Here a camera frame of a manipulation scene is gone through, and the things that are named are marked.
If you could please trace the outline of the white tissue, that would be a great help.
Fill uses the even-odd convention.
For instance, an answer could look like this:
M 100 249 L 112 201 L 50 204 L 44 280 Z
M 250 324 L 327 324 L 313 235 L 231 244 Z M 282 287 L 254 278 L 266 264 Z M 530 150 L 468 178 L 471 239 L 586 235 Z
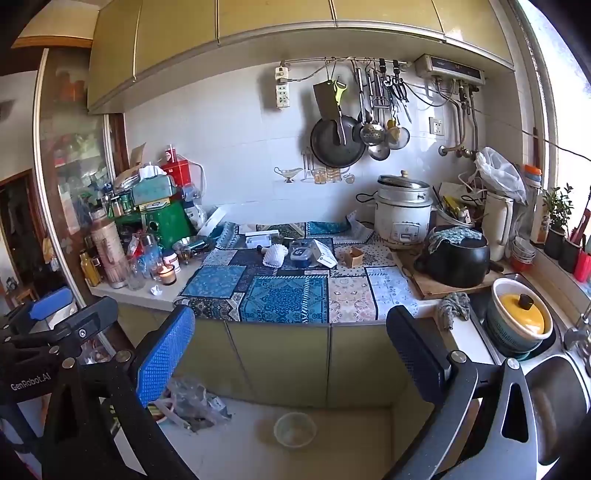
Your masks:
M 263 256 L 263 266 L 273 269 L 280 269 L 288 254 L 288 249 L 283 244 L 273 244 L 270 247 L 259 246 L 257 251 Z

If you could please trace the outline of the pink thermos bottle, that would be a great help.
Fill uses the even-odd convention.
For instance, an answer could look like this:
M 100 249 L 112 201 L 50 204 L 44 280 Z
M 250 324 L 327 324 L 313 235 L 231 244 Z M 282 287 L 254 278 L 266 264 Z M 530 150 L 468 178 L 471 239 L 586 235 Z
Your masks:
M 90 217 L 92 241 L 97 248 L 107 282 L 111 288 L 120 289 L 127 284 L 130 269 L 116 224 L 103 207 L 91 211 Z

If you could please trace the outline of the green box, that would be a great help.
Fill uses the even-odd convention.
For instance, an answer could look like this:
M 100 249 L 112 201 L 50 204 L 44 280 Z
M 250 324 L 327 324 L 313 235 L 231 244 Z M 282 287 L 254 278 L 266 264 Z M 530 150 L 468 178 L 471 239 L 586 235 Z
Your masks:
M 194 232 L 181 201 L 173 201 L 155 210 L 133 212 L 116 218 L 115 223 L 121 235 L 145 229 L 164 249 L 171 248 L 175 242 Z

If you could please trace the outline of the white plastic bag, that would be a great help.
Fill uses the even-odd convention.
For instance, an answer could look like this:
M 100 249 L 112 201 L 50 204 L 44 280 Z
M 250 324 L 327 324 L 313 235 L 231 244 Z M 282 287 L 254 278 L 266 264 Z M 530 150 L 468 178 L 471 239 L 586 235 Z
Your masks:
M 499 195 L 527 204 L 525 184 L 516 167 L 491 147 L 476 154 L 475 165 L 487 188 Z

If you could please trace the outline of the potted green plant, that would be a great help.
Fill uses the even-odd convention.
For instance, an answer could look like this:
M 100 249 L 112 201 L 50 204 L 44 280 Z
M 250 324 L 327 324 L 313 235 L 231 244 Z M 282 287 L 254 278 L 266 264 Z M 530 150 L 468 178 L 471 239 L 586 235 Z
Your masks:
M 570 199 L 572 190 L 573 187 L 566 184 L 564 187 L 554 187 L 546 190 L 543 195 L 544 206 L 549 217 L 549 229 L 544 252 L 555 260 L 558 260 L 561 256 L 567 224 L 572 214 L 573 202 Z

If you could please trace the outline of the upper yellow cabinets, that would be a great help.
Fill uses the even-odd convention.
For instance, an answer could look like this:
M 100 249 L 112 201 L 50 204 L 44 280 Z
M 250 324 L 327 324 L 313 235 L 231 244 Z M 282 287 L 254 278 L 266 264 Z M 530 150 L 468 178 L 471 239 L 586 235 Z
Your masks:
M 424 54 L 511 70 L 497 1 L 112 1 L 98 14 L 87 106 L 122 113 L 181 86 L 281 61 Z

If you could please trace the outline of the white electric kettle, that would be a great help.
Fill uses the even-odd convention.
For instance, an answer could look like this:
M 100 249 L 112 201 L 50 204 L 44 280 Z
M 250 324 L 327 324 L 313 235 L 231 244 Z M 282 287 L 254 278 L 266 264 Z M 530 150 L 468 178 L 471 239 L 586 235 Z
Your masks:
M 488 192 L 482 220 L 483 234 L 488 242 L 490 258 L 500 261 L 509 242 L 513 220 L 514 200 L 493 192 Z

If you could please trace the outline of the blue round container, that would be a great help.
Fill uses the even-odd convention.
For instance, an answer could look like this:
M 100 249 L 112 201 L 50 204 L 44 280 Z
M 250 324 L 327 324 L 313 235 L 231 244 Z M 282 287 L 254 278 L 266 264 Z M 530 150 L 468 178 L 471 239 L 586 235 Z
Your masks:
M 304 239 L 294 240 L 290 244 L 290 263 L 297 269 L 304 269 L 314 262 L 311 246 Z

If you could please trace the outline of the white blue carton box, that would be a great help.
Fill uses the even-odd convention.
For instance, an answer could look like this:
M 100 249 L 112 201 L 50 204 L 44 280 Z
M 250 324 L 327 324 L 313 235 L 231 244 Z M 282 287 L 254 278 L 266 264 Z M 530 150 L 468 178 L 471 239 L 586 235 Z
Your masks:
M 311 253 L 315 258 L 315 262 L 318 264 L 329 269 L 335 268 L 335 266 L 338 265 L 338 260 L 335 258 L 334 253 L 332 253 L 332 250 L 329 249 L 325 243 L 322 243 L 317 239 L 312 239 L 310 248 Z

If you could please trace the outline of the wooden cutting board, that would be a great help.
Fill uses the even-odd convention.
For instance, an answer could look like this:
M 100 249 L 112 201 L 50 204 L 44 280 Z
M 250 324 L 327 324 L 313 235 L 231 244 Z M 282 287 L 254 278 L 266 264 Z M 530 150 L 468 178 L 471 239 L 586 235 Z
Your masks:
M 398 262 L 402 267 L 403 273 L 410 280 L 422 300 L 442 299 L 453 292 L 465 292 L 467 294 L 482 292 L 487 288 L 490 288 L 497 278 L 500 278 L 502 275 L 513 273 L 513 269 L 507 262 L 500 262 L 499 265 L 503 267 L 503 270 L 501 272 L 490 271 L 485 276 L 484 281 L 476 287 L 456 288 L 437 282 L 427 274 L 421 273 L 415 268 L 415 258 L 419 255 L 419 250 L 417 248 L 410 250 L 393 250 L 392 254 L 398 257 Z

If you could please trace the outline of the stack of small bowls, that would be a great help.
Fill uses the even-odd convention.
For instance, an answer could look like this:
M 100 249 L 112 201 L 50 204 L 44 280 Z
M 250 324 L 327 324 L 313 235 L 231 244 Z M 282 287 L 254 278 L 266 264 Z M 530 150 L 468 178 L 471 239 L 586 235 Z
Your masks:
M 537 250 L 527 239 L 516 236 L 511 245 L 510 263 L 516 272 L 529 269 L 534 262 Z

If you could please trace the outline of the wall water heater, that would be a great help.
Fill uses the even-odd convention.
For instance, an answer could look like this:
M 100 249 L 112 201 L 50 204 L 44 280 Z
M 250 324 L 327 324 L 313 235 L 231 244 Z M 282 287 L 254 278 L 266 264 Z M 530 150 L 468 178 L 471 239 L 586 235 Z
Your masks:
M 451 60 L 424 54 L 415 62 L 415 71 L 421 78 L 449 78 L 461 80 L 476 86 L 484 86 L 486 79 L 480 69 L 466 66 Z

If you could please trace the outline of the small brown cardboard box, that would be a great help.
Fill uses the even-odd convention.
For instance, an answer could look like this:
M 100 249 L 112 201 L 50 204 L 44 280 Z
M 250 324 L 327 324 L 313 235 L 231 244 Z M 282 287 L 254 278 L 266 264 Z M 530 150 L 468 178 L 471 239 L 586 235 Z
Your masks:
M 349 247 L 344 255 L 345 264 L 348 268 L 361 268 L 363 266 L 364 258 L 365 252 L 356 247 Z

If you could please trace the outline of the teal tissue box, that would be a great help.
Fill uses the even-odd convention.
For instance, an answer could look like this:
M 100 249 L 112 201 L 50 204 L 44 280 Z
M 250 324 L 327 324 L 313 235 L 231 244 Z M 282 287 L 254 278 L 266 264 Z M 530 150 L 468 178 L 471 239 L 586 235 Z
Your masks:
M 168 175 L 157 175 L 140 180 L 131 189 L 136 206 L 167 199 L 172 197 L 176 190 L 174 180 Z

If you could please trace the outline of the candle jar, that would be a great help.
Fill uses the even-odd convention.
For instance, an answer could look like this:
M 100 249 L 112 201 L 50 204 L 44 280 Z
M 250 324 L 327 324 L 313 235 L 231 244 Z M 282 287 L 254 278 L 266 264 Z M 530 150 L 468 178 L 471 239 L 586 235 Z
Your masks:
M 169 286 L 176 282 L 176 271 L 172 265 L 161 265 L 157 272 L 157 279 L 162 285 Z

